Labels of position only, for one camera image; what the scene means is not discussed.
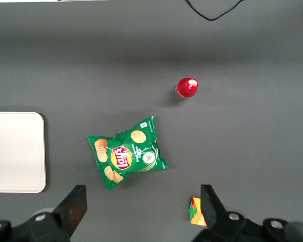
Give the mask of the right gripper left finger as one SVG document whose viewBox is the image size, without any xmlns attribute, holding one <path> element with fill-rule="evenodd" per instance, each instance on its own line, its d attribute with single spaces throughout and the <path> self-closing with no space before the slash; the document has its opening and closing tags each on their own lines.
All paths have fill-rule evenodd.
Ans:
<svg viewBox="0 0 303 242">
<path fill-rule="evenodd" d="M 86 211 L 86 186 L 76 185 L 52 212 L 30 218 L 29 241 L 70 241 Z"/>
</svg>

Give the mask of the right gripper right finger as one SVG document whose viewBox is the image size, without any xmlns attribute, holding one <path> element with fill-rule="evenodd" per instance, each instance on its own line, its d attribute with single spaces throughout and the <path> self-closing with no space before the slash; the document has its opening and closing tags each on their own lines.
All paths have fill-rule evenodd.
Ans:
<svg viewBox="0 0 303 242">
<path fill-rule="evenodd" d="M 207 224 L 201 241 L 263 241 L 261 227 L 226 210 L 211 185 L 201 186 L 201 212 Z"/>
</svg>

